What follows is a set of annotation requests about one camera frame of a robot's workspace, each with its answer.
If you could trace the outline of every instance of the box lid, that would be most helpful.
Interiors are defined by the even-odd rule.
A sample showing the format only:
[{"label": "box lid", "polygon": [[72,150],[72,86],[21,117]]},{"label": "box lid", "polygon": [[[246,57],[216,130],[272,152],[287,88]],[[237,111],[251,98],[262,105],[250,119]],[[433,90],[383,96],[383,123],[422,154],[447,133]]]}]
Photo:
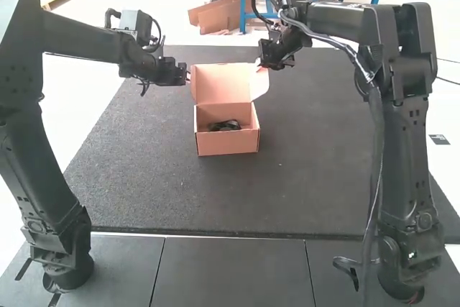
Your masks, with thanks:
[{"label": "box lid", "polygon": [[250,102],[268,91],[268,70],[255,63],[200,64],[191,67],[196,104]]}]

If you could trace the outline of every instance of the cable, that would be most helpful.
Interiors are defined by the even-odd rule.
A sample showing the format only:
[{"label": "cable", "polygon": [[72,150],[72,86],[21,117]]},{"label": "cable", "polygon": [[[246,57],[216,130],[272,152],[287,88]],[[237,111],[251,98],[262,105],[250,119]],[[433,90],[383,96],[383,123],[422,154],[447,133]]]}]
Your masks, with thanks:
[{"label": "cable", "polygon": [[[347,44],[339,42],[328,35],[323,35],[314,32],[306,24],[299,22],[295,19],[289,18],[286,14],[287,10],[279,10],[278,15],[282,21],[295,26],[302,30],[307,36],[326,42],[332,47],[343,50],[349,57],[351,63],[359,70],[368,84],[371,86],[369,90],[369,108],[371,111],[372,118],[376,127],[374,135],[374,152],[372,158],[372,174],[371,174],[371,191],[369,196],[370,208],[369,215],[367,218],[366,230],[364,232],[364,238],[362,241],[362,252],[361,252],[361,263],[362,266],[362,305],[367,307],[369,301],[369,267],[372,264],[372,243],[377,229],[377,217],[378,209],[380,206],[381,199],[381,182],[382,182],[382,170],[383,170],[383,151],[385,148],[385,121],[383,119],[383,104],[382,95],[377,84],[374,82],[375,73],[371,71],[363,61],[361,61],[358,53]],[[350,265],[357,264],[354,260],[341,258],[342,263]],[[350,276],[353,276],[353,271],[350,270]]]},{"label": "cable", "polygon": [[154,42],[154,45],[151,45],[151,46],[147,46],[144,48],[144,50],[148,53],[154,53],[161,45],[161,27],[160,27],[160,24],[158,23],[158,21],[155,19],[155,18],[152,18],[150,17],[150,19],[152,20],[152,22],[155,23],[155,25],[157,26],[157,30],[158,30],[158,38],[154,37],[154,36],[151,36],[150,39],[151,41]]},{"label": "cable", "polygon": [[268,25],[274,25],[274,24],[275,24],[272,20],[263,17],[263,16],[259,13],[259,11],[257,10],[257,7],[256,7],[256,0],[251,0],[251,8],[252,8],[252,11],[254,12],[254,14],[256,15],[256,17],[257,17],[258,19],[260,19],[262,22],[264,22],[267,26],[268,26]]},{"label": "cable", "polygon": [[447,83],[455,84],[456,86],[460,86],[459,82],[454,82],[454,81],[451,81],[449,79],[445,79],[445,78],[442,78],[442,77],[439,77],[439,76],[437,76],[436,79],[439,79],[440,81],[444,81],[444,82],[447,82]]},{"label": "cable", "polygon": [[339,50],[343,50],[347,55],[348,58],[350,59],[351,63],[354,65],[355,68],[357,68],[366,81],[370,83],[371,81],[374,80],[375,73],[373,73],[370,69],[366,67],[363,61],[358,56],[358,53],[355,52],[353,48],[351,48],[350,45],[347,45],[346,43],[339,42],[332,37],[325,35],[325,34],[319,34],[311,30],[306,24],[296,21],[295,19],[289,18],[287,14],[285,13],[286,10],[279,10],[278,16],[281,18],[282,21],[291,24],[300,30],[302,30],[307,36],[320,40],[322,42],[330,44],[332,47],[335,47]]},{"label": "cable", "polygon": [[460,61],[455,61],[455,60],[442,59],[442,58],[438,58],[438,60],[447,61],[448,63],[460,64]]}]

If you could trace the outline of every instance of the black robotic arm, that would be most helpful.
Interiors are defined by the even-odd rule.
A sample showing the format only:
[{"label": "black robotic arm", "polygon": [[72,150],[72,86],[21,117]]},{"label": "black robotic arm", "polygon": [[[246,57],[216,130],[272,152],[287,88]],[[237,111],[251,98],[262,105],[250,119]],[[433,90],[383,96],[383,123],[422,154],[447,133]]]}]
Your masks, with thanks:
[{"label": "black robotic arm", "polygon": [[[443,251],[443,230],[433,202],[426,150],[428,95],[437,62],[431,10],[427,4],[365,5],[277,0],[287,26],[277,40],[260,40],[262,66],[294,66],[294,53],[312,38],[343,50],[355,66],[354,82],[376,124],[371,193],[362,262],[334,258],[356,290],[366,289],[372,238],[377,231],[378,278],[393,298],[421,301],[423,279]],[[359,43],[358,52],[338,42]],[[362,267],[358,280],[353,266]]]},{"label": "black robotic arm", "polygon": [[187,68],[163,57],[164,40],[151,35],[156,21],[141,11],[122,12],[121,29],[109,29],[46,12],[40,0],[0,0],[0,9],[0,173],[22,212],[31,258],[45,269],[44,287],[65,292],[93,271],[91,220],[43,128],[42,54],[118,64],[119,75],[140,80],[143,92],[151,83],[185,85]]}]

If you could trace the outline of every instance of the concrete floor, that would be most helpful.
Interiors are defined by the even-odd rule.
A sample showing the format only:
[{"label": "concrete floor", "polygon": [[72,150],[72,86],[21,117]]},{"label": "concrete floor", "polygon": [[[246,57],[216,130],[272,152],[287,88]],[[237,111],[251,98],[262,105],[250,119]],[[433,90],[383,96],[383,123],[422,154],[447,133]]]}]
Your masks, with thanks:
[{"label": "concrete floor", "polygon": [[[369,0],[347,0],[367,2]],[[449,16],[449,4],[459,0],[382,0],[399,4],[405,1],[427,1],[433,8],[438,56],[460,62],[454,44],[460,42],[458,21]],[[54,12],[88,24],[102,26],[107,8],[141,9],[162,26],[169,45],[256,45],[264,32],[249,35],[200,36],[198,28],[188,23],[187,9],[203,0],[70,0]],[[43,119],[52,148],[64,170],[120,87],[116,66],[84,60],[44,56],[45,100],[41,103]],[[460,64],[439,61],[439,75],[460,82]],[[456,174],[460,155],[460,86],[436,81],[428,115],[429,134],[444,134],[450,146],[436,146],[428,139],[430,169],[450,202],[460,211]],[[0,274],[24,241],[19,231],[21,215],[12,195],[0,179]],[[457,267],[460,247],[448,246]]]}]

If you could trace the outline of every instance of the cardboard box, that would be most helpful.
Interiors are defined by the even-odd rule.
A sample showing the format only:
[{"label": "cardboard box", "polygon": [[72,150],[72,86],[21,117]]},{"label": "cardboard box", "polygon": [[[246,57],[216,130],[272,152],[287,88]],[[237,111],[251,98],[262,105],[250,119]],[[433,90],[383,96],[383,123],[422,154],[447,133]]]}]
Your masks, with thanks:
[{"label": "cardboard box", "polygon": [[[253,100],[268,91],[267,69],[255,64],[193,65],[191,92],[198,156],[259,150],[260,125]],[[237,120],[241,130],[210,132],[209,125]]]},{"label": "cardboard box", "polygon": [[[252,12],[251,0],[246,0],[246,12]],[[190,24],[200,27],[200,34],[239,28],[240,0],[218,0],[188,10]]]}]

